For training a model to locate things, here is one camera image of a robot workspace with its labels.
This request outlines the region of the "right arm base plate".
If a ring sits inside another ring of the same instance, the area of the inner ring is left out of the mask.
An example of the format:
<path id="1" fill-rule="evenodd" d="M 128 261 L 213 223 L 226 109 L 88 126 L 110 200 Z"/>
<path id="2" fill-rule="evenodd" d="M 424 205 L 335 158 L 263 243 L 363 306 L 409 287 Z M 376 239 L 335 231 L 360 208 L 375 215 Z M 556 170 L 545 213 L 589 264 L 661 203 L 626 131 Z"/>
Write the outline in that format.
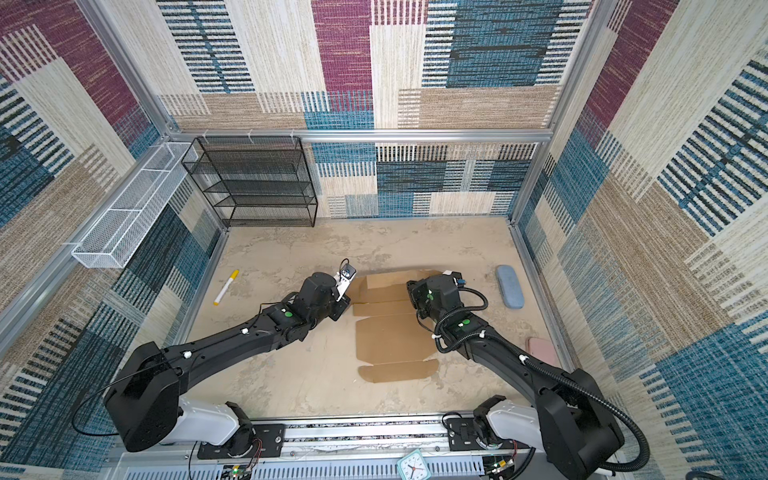
<path id="1" fill-rule="evenodd" d="M 450 451 L 470 450 L 510 450 L 512 452 L 528 449 L 525 443 L 513 440 L 491 439 L 490 435 L 480 434 L 474 419 L 461 416 L 458 412 L 447 412 L 441 417 L 441 424 L 447 432 Z"/>

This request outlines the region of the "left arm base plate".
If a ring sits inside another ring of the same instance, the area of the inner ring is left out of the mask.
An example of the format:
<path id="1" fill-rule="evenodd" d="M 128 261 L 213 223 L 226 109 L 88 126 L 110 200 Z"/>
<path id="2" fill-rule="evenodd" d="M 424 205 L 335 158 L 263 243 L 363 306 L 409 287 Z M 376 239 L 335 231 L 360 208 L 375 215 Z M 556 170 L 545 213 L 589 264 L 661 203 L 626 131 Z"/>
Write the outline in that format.
<path id="1" fill-rule="evenodd" d="M 198 460 L 277 458 L 283 449 L 285 424 L 254 424 L 240 428 L 221 446 L 203 443 L 198 447 Z"/>

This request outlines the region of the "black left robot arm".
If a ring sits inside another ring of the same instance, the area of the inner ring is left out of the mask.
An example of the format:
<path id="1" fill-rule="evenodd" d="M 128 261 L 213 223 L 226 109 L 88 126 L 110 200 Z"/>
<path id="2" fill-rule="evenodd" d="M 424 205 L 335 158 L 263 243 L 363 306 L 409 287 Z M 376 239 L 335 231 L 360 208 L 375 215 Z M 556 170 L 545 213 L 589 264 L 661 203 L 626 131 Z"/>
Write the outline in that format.
<path id="1" fill-rule="evenodd" d="M 251 423 L 233 402 L 208 405 L 185 399 L 207 378 L 260 354 L 304 340 L 323 320 L 338 320 L 350 305 L 352 274 L 316 272 L 297 292 L 255 317 L 208 337 L 161 348 L 137 347 L 104 405 L 125 449 L 141 452 L 161 443 L 205 442 L 245 454 L 253 442 Z"/>

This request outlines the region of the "brown cardboard box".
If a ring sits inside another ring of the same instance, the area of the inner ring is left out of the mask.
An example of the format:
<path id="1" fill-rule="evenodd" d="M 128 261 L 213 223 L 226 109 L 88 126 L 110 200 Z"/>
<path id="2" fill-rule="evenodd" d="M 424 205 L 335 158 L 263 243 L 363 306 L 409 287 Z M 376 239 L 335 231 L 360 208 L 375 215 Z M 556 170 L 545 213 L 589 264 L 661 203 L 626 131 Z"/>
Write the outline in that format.
<path id="1" fill-rule="evenodd" d="M 431 333 L 416 317 L 406 284 L 436 275 L 436 270 L 401 270 L 355 279 L 347 296 L 355 325 L 360 377 L 369 383 L 426 379 L 439 361 Z"/>

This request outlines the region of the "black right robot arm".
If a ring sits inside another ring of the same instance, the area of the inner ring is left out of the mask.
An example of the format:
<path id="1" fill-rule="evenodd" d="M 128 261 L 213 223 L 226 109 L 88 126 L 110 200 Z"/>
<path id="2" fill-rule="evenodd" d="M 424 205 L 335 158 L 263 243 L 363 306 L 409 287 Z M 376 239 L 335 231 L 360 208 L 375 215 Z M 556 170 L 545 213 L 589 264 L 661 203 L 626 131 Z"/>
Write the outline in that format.
<path id="1" fill-rule="evenodd" d="M 618 414 L 590 375 L 549 365 L 505 339 L 479 315 L 489 306 L 485 295 L 478 305 L 463 302 L 470 289 L 458 273 L 410 280 L 406 289 L 418 319 L 433 321 L 439 352 L 485 366 L 532 406 L 532 413 L 518 414 L 502 400 L 486 404 L 476 421 L 493 442 L 515 440 L 541 450 L 568 479 L 623 470 L 612 459 L 625 443 Z"/>

